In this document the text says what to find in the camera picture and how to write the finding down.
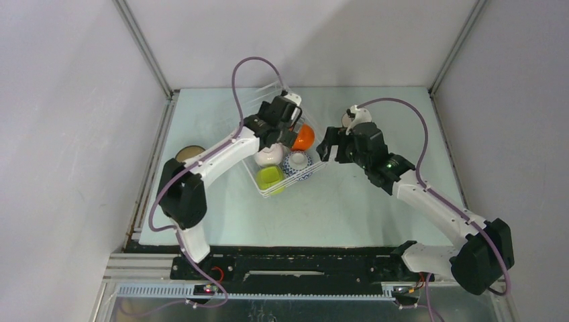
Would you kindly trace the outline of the dark bowl beige inside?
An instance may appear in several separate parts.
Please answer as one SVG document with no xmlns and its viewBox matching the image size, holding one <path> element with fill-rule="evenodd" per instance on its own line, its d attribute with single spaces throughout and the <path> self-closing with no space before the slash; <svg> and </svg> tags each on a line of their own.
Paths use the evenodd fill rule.
<svg viewBox="0 0 569 322">
<path fill-rule="evenodd" d="M 205 148 L 198 146 L 198 145 L 190 145 L 182 148 L 179 150 L 174 157 L 177 162 L 184 162 L 187 159 L 194 158 L 199 154 L 202 154 L 205 151 Z"/>
</svg>

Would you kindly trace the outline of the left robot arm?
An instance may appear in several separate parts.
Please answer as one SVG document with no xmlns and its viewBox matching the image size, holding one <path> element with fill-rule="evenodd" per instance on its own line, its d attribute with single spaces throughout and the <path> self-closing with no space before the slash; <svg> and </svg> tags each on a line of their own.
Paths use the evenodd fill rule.
<svg viewBox="0 0 569 322">
<path fill-rule="evenodd" d="M 259 111 L 241 121 L 235 132 L 202 154 L 162 168 L 155 207 L 170 219 L 183 253 L 186 270 L 196 279 L 207 278 L 212 261 L 203 219 L 207 212 L 207 188 L 237 163 L 275 144 L 291 147 L 297 138 L 295 125 L 302 115 L 301 97 L 282 93 L 262 102 Z"/>
</svg>

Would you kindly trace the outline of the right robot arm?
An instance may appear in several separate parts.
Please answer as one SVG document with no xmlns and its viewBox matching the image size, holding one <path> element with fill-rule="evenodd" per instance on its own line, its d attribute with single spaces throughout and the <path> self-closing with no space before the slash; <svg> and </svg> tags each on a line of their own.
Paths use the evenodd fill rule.
<svg viewBox="0 0 569 322">
<path fill-rule="evenodd" d="M 434 273 L 480 295 L 513 267 L 511 228 L 502 219 L 488 221 L 460 208 L 422 181 L 415 165 L 389 152 L 373 122 L 351 129 L 328 127 L 317 153 L 323 162 L 359 166 L 374 186 L 422 212 L 451 241 L 450 247 L 417 242 L 401 246 L 401 255 L 390 262 L 396 279 Z"/>
</svg>

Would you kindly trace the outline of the teal blue bowl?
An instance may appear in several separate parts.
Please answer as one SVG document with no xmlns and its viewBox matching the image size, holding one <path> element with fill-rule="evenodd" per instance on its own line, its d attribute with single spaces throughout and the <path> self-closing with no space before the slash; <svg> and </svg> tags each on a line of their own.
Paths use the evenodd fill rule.
<svg viewBox="0 0 569 322">
<path fill-rule="evenodd" d="M 342 115 L 342 120 L 341 120 L 342 127 L 345 127 L 346 129 L 352 128 L 352 123 L 354 122 L 355 118 L 356 118 L 355 114 L 350 113 L 349 111 L 345 112 Z"/>
</svg>

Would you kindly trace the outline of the orange bowl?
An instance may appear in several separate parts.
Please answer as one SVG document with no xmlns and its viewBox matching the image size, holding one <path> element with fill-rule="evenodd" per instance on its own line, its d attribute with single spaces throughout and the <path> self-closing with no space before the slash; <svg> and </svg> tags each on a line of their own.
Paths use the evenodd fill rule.
<svg viewBox="0 0 569 322">
<path fill-rule="evenodd" d="M 312 127 L 307 124 L 296 125 L 289 128 L 291 131 L 297 133 L 297 138 L 289 150 L 291 151 L 306 151 L 315 141 L 315 132 Z"/>
</svg>

